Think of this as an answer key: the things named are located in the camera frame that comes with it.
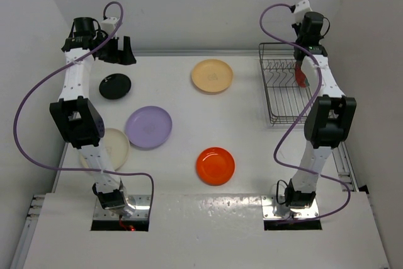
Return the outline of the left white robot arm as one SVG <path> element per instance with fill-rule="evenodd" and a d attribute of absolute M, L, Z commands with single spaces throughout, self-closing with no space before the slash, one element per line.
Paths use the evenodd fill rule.
<path fill-rule="evenodd" d="M 119 218 L 135 212 L 122 179 L 112 174 L 113 165 L 103 142 L 105 124 L 89 100 L 89 79 L 96 58 L 108 42 L 116 42 L 121 21 L 105 18 L 97 26 L 91 18 L 76 18 L 62 51 L 68 68 L 59 99 L 50 104 L 50 114 L 62 138 L 84 159 L 86 171 L 94 179 L 93 192 L 101 207 Z"/>

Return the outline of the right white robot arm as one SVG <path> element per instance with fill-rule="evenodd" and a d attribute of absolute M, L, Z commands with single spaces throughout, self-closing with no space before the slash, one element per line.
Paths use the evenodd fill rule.
<path fill-rule="evenodd" d="M 313 98 L 304 123 L 306 146 L 300 169 L 285 190 L 285 205 L 295 209 L 312 206 L 319 175 L 332 151 L 347 139 L 356 110 L 356 100 L 337 85 L 327 52 L 320 45 L 324 19 L 309 11 L 293 25 L 297 34 L 295 79 L 300 87 L 311 90 Z"/>

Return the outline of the red teal floral plate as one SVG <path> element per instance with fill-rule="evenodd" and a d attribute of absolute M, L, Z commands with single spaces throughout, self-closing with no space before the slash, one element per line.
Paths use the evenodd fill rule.
<path fill-rule="evenodd" d="M 295 80 L 300 87 L 305 87 L 305 74 L 302 72 L 301 65 L 298 62 L 295 64 Z"/>
<path fill-rule="evenodd" d="M 302 71 L 298 72 L 297 80 L 298 80 L 298 85 L 302 88 L 308 88 L 310 86 L 307 76 Z"/>

